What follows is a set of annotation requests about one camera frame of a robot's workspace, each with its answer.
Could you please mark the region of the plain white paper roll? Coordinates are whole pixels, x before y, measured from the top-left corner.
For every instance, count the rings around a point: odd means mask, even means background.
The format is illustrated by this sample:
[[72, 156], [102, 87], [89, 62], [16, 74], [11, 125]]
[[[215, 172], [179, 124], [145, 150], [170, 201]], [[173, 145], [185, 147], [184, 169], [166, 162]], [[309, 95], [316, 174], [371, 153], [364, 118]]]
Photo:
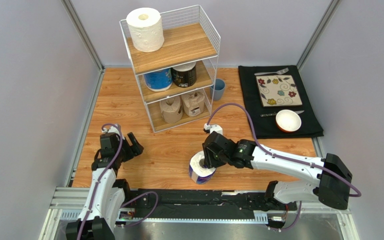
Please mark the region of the plain white paper roll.
[[158, 10], [141, 7], [132, 10], [126, 17], [133, 46], [141, 52], [159, 50], [165, 41], [162, 17]]

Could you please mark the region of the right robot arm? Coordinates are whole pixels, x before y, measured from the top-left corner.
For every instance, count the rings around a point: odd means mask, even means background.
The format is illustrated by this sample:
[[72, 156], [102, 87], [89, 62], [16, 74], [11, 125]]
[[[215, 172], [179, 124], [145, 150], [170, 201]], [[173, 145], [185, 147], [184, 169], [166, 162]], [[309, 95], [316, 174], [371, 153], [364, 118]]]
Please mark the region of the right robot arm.
[[202, 148], [204, 164], [209, 168], [230, 165], [296, 178], [292, 182], [275, 180], [267, 186], [268, 198], [282, 204], [319, 201], [330, 208], [346, 210], [353, 196], [353, 175], [341, 158], [332, 153], [325, 157], [300, 156], [247, 139], [234, 142], [217, 132], [206, 138]]

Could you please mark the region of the black paper roll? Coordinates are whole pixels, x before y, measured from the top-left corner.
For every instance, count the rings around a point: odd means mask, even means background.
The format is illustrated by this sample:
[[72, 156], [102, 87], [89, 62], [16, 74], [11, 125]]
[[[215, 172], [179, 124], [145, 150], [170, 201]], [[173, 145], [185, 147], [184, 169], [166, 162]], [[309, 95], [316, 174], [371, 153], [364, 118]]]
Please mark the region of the black paper roll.
[[181, 88], [193, 86], [197, 81], [197, 62], [190, 62], [171, 68], [171, 77], [173, 83]]

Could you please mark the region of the white wire wooden shelf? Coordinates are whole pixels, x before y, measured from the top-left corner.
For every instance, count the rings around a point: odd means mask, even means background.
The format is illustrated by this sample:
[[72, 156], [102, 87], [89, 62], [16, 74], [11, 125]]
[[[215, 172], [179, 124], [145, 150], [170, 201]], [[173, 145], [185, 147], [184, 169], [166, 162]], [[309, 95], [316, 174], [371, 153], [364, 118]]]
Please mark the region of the white wire wooden shelf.
[[[200, 5], [162, 12], [164, 43], [154, 52], [141, 52], [134, 47], [128, 22], [119, 22], [131, 68], [153, 132], [158, 133], [209, 117], [213, 112], [215, 85], [221, 36]], [[168, 73], [174, 67], [195, 63], [196, 82], [180, 87], [172, 83], [166, 87], [150, 88], [145, 76], [157, 72]], [[183, 104], [195, 96], [195, 107], [182, 106], [177, 110], [177, 121], [167, 121], [164, 104]]]

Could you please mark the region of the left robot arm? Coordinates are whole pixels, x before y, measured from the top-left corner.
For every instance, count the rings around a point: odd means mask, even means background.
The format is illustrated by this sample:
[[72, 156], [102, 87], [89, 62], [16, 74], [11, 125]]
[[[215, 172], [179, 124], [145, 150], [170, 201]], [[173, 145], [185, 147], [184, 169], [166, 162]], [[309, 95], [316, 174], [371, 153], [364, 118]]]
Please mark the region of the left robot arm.
[[118, 179], [121, 164], [139, 156], [144, 147], [132, 132], [127, 138], [112, 131], [100, 135], [100, 149], [91, 165], [92, 185], [86, 203], [74, 222], [66, 226], [68, 240], [113, 240], [119, 209], [130, 196], [126, 179]]

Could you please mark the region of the brown paper roll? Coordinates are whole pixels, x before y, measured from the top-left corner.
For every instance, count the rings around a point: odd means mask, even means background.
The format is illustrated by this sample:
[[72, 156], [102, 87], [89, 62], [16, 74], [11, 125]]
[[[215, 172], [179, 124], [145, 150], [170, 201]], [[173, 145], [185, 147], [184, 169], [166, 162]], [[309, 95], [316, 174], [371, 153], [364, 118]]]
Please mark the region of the brown paper roll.
[[189, 117], [196, 117], [204, 112], [205, 95], [201, 91], [182, 94], [181, 102], [183, 111]]
[[159, 102], [162, 119], [168, 124], [174, 124], [183, 117], [183, 105], [180, 96], [174, 96]]

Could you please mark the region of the blue patterned roll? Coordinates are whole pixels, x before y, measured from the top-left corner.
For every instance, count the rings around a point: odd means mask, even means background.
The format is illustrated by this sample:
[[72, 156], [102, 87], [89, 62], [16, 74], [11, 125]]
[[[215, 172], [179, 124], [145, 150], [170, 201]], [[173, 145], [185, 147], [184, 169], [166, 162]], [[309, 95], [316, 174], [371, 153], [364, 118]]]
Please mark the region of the blue patterned roll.
[[145, 73], [143, 77], [147, 88], [153, 92], [161, 92], [168, 90], [173, 84], [172, 73], [170, 68]]

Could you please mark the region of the brown paper roll front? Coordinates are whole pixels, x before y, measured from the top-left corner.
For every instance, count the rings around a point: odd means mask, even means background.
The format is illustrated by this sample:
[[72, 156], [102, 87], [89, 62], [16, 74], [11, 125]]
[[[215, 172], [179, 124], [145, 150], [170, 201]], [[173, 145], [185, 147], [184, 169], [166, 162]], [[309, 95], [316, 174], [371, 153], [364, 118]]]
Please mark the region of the brown paper roll front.
[[189, 117], [196, 117], [204, 112], [205, 95], [201, 91], [182, 94], [181, 102], [183, 111]]

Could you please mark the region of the blue white roll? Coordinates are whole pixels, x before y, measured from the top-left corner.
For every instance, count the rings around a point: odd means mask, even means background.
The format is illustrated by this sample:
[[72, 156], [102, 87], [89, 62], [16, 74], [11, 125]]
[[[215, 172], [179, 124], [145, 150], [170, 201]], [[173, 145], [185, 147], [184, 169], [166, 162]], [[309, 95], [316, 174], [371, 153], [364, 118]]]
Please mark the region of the blue white roll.
[[216, 168], [207, 168], [204, 165], [204, 151], [197, 152], [189, 161], [188, 175], [190, 179], [199, 185], [207, 183], [215, 174]]

